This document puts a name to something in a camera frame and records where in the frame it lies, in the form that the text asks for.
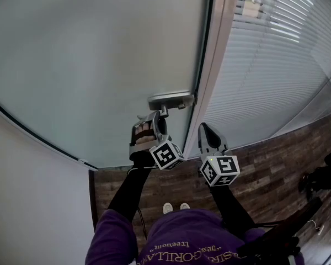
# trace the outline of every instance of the purple shirt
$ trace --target purple shirt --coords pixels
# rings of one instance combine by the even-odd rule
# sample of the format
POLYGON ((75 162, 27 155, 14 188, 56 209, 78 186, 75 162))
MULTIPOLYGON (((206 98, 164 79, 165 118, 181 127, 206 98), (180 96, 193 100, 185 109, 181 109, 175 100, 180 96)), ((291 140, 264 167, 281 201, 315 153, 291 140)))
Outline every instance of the purple shirt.
MULTIPOLYGON (((250 229, 238 238, 221 226, 221 218, 204 209, 184 209, 160 218, 150 229, 137 264, 254 264, 240 258, 237 248, 264 234, 250 229)), ((86 265, 127 265, 137 252, 136 236, 127 218, 107 210, 98 222, 86 265)), ((295 258, 303 265, 303 257, 295 258)))

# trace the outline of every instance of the purple sleeve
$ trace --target purple sleeve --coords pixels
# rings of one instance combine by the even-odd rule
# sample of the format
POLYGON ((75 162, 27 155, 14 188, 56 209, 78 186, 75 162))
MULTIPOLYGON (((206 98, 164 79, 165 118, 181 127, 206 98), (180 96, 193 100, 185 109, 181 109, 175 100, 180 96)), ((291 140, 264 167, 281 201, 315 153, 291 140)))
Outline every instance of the purple sleeve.
POLYGON ((136 253, 132 224, 115 210, 108 209, 98 221, 85 264, 128 265, 136 253))
MULTIPOLYGON (((259 237, 261 237, 263 234, 265 233, 265 231, 263 229, 259 229, 259 228, 253 228, 248 230, 242 240, 245 243, 249 243, 251 241, 254 241, 256 239, 258 239, 259 237)), ((303 254, 300 252, 297 256, 294 257, 296 265, 304 265, 304 257, 303 254)))

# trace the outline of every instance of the white venetian blind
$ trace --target white venetian blind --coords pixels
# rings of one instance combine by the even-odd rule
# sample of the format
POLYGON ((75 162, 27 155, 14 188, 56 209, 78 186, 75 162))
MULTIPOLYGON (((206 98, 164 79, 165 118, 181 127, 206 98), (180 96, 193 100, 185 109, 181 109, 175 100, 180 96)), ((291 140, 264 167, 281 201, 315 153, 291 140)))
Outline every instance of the white venetian blind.
POLYGON ((232 148, 267 139, 330 76, 331 0, 238 0, 204 122, 232 148))

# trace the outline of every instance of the person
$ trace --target person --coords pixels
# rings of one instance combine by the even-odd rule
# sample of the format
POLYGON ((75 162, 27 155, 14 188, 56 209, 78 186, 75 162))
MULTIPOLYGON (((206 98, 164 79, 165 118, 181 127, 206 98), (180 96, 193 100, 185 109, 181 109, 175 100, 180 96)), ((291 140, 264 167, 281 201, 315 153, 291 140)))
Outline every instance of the person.
MULTIPOLYGON (((154 140, 150 129, 148 123, 136 129, 137 144, 154 140)), ((205 209, 190 209, 187 204, 173 211, 166 203, 164 215, 154 223, 138 254, 132 219, 154 160, 147 151, 137 152, 132 160, 133 168, 98 221, 86 265, 255 264, 253 257, 240 256, 237 249, 264 231, 255 227, 228 186, 210 187, 222 218, 205 209)), ((301 253, 295 259, 297 265, 304 264, 301 253)), ((275 264, 290 263, 282 257, 275 264)))
POLYGON ((331 153, 324 160, 327 166, 318 167, 310 174, 303 174, 299 181, 298 189, 300 192, 306 191, 308 201, 311 200, 314 192, 331 189, 331 153))

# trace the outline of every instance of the white door frame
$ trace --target white door frame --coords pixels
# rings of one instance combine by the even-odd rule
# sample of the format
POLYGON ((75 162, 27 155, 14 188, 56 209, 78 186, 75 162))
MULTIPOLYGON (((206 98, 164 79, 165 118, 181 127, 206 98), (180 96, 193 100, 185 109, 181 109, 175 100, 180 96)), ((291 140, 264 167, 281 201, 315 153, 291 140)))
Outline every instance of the white door frame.
POLYGON ((211 24, 207 39, 204 65, 197 91, 197 105, 191 117, 189 132, 184 147, 184 157, 188 159, 197 138, 197 129, 202 123, 212 91, 215 87, 221 63, 225 55, 232 28, 237 0, 213 0, 211 24))

